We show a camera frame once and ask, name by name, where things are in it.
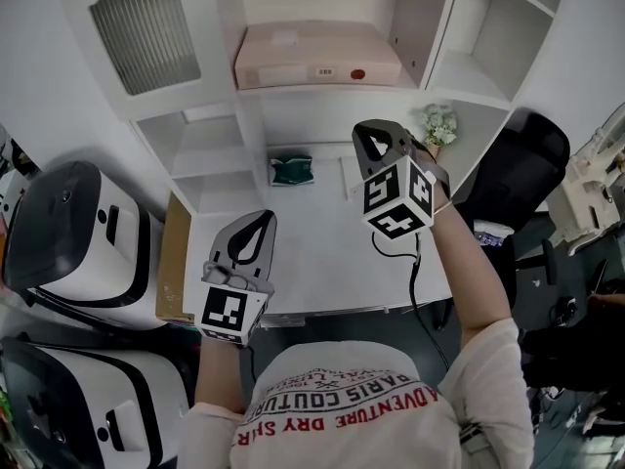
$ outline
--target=black chair backrest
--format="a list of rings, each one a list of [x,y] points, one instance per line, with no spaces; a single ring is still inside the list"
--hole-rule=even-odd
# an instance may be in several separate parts
[[[520,132],[501,131],[479,164],[465,217],[520,230],[563,180],[570,157],[568,138],[551,120],[531,113]]]

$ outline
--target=white table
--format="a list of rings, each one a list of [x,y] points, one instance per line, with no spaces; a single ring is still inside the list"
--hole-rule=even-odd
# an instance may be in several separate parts
[[[347,200],[346,182],[360,179],[355,158],[313,164],[315,183],[271,188],[267,208],[277,217],[270,281],[275,294],[271,317],[323,315],[410,306],[409,258],[388,259],[371,244],[359,207]],[[185,298],[206,297],[202,265],[215,235],[240,215],[196,216],[188,238]],[[413,237],[389,242],[376,235],[389,253],[414,253]],[[421,233],[422,262],[415,285],[418,304],[450,297],[449,285],[429,231]]]

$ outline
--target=cardboard box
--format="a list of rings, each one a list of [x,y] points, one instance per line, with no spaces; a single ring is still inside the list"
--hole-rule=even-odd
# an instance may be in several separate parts
[[[193,315],[183,313],[185,266],[187,264],[190,227],[191,217],[189,213],[171,194],[167,206],[160,264],[158,266],[156,316],[164,321],[195,328]]]

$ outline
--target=pink box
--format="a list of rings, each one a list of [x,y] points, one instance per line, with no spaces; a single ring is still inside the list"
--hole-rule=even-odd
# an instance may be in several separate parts
[[[249,26],[234,70],[239,89],[327,83],[394,85],[401,63],[372,24],[286,21]]]

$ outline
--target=white t-shirt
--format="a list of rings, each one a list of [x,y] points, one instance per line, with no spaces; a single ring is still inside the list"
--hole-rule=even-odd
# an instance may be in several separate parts
[[[512,320],[491,325],[438,391],[388,346],[292,347],[261,375],[245,415],[207,404],[188,412],[178,467],[468,467],[459,435],[478,424],[501,467],[527,468],[534,442],[517,336]]]

